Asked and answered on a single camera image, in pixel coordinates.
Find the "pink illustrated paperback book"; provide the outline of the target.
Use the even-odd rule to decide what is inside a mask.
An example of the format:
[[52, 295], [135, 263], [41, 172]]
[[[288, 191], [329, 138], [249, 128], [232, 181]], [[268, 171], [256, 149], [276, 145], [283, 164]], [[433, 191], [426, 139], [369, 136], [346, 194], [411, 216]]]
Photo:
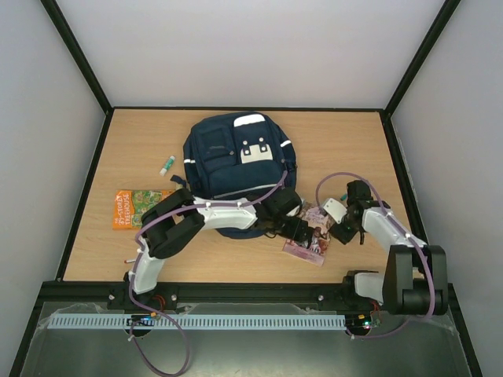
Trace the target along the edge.
[[315, 203], [305, 202], [299, 216], [313, 229], [312, 235], [301, 243], [286, 240], [283, 252], [316, 266], [322, 266], [331, 240], [329, 229], [334, 221]]

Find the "navy blue student backpack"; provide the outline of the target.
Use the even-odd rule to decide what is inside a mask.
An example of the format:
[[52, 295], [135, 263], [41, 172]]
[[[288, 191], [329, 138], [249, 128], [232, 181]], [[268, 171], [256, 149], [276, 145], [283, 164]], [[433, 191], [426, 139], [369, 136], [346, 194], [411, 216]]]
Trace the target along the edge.
[[[286, 133], [260, 112], [216, 115], [198, 122], [183, 145], [185, 178], [194, 196], [234, 200], [296, 188], [296, 152]], [[258, 230], [215, 229], [248, 239]]]

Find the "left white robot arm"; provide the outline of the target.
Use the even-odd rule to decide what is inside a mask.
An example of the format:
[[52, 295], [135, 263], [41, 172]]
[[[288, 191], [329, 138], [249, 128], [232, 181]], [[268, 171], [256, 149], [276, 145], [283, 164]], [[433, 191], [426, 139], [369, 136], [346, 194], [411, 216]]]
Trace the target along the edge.
[[297, 243], [311, 243], [314, 229], [299, 218], [303, 201], [293, 188], [276, 187], [263, 196], [212, 200], [181, 188], [141, 217], [135, 236], [138, 256], [128, 273], [136, 295], [152, 291], [164, 261], [182, 251], [198, 232], [212, 229], [258, 230]]

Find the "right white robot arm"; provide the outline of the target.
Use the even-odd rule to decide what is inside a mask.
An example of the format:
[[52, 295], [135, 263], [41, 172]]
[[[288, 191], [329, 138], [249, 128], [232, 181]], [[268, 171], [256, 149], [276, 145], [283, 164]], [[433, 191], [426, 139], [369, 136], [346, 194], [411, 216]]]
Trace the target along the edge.
[[387, 252], [383, 274], [356, 272], [343, 288], [343, 300], [358, 308], [370, 298], [394, 315], [442, 316], [449, 301], [446, 253], [414, 236], [389, 205], [362, 180], [347, 184], [346, 203], [326, 199], [323, 211], [334, 221], [329, 232], [342, 244], [369, 234]]

